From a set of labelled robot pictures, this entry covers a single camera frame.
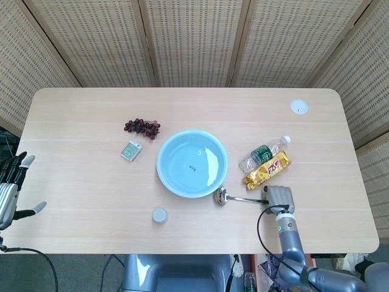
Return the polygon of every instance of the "gray floor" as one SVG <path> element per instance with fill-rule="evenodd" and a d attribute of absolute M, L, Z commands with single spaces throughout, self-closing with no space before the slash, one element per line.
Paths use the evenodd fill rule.
<path fill-rule="evenodd" d="M 96 292 L 108 255 L 50 255 L 58 275 L 59 291 Z M 389 262 L 389 245 L 380 245 L 368 259 Z M 318 259 L 319 268 L 332 269 L 331 259 Z M 123 268 L 112 260 L 106 270 L 103 291 L 116 291 L 123 276 Z M 50 266 L 40 255 L 0 255 L 0 291 L 53 291 L 54 281 Z"/>

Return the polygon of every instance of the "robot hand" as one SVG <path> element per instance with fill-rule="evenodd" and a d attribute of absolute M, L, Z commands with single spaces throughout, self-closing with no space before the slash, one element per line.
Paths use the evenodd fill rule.
<path fill-rule="evenodd" d="M 27 152 L 23 152 L 0 161 L 0 231 L 8 228 L 13 220 L 37 214 L 46 205 L 46 202 L 42 202 L 33 209 L 16 211 L 19 191 L 26 172 L 35 159 L 34 155 L 26 156 Z"/>
<path fill-rule="evenodd" d="M 285 282 L 318 292 L 368 291 L 365 283 L 356 277 L 307 266 L 293 216 L 295 206 L 291 188 L 265 186 L 262 196 L 264 200 L 269 200 L 270 206 L 281 205 L 270 208 L 267 213 L 277 216 L 278 236 L 284 255 L 278 274 Z"/>

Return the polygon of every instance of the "grapes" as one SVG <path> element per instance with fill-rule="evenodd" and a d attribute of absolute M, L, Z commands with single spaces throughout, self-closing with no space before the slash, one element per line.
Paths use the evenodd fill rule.
<path fill-rule="evenodd" d="M 159 134 L 159 128 L 160 124 L 156 120 L 150 122 L 148 120 L 136 118 L 134 121 L 129 120 L 128 123 L 125 123 L 124 130 L 129 133 L 142 133 L 144 137 L 149 137 L 151 140 L 154 140 Z"/>

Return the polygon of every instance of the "wooden tabletop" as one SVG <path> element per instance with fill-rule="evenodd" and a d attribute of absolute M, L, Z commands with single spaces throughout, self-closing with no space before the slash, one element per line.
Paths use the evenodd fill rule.
<path fill-rule="evenodd" d="M 304 115 L 291 110 L 305 100 Z M 156 140 L 127 133 L 136 117 L 158 120 Z M 216 136 L 229 156 L 224 182 L 232 196 L 247 191 L 239 161 L 271 139 L 289 135 L 292 164 L 267 184 L 289 186 L 306 253 L 373 252 L 377 232 L 339 95 L 330 89 L 50 88 L 37 92 L 19 153 L 35 162 L 18 209 L 47 201 L 34 217 L 15 221 L 4 244 L 46 253 L 262 253 L 257 204 L 216 205 L 213 195 L 181 198 L 156 172 L 157 152 L 177 131 Z M 134 162 L 120 156 L 130 140 L 142 144 Z M 155 208 L 169 220 L 153 223 Z M 280 252 L 274 215 L 261 223 L 265 244 Z"/>

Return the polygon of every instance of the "yellow snack package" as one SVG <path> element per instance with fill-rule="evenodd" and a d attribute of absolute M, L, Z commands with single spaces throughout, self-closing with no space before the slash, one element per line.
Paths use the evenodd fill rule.
<path fill-rule="evenodd" d="M 260 186 L 260 184 L 288 167 L 291 163 L 292 161 L 286 156 L 285 152 L 281 151 L 272 159 L 259 166 L 256 170 L 250 172 L 243 181 L 247 184 L 247 189 L 255 189 Z"/>

